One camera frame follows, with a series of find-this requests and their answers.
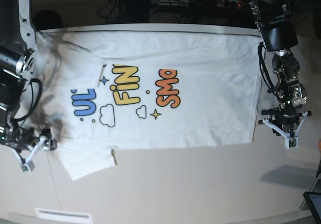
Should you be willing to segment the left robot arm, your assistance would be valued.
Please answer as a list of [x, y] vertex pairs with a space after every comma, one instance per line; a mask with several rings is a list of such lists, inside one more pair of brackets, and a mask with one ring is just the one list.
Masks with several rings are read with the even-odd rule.
[[250, 0], [255, 24], [262, 37], [258, 46], [259, 69], [267, 92], [278, 107], [262, 110], [260, 125], [267, 125], [285, 139], [286, 148], [298, 147], [298, 132], [310, 111], [298, 112], [307, 103], [299, 81], [300, 64], [291, 51], [298, 38], [291, 21], [290, 0]]

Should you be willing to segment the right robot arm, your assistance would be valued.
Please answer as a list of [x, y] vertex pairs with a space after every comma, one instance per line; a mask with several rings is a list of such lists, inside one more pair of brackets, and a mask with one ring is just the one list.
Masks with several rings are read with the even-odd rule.
[[[10, 147], [24, 172], [32, 172], [38, 150], [57, 148], [50, 129], [39, 135], [22, 127], [42, 95], [42, 83], [33, 77], [37, 61], [36, 31], [31, 20], [31, 0], [1, 0], [1, 145]], [[28, 112], [15, 115], [28, 88], [38, 85]]]

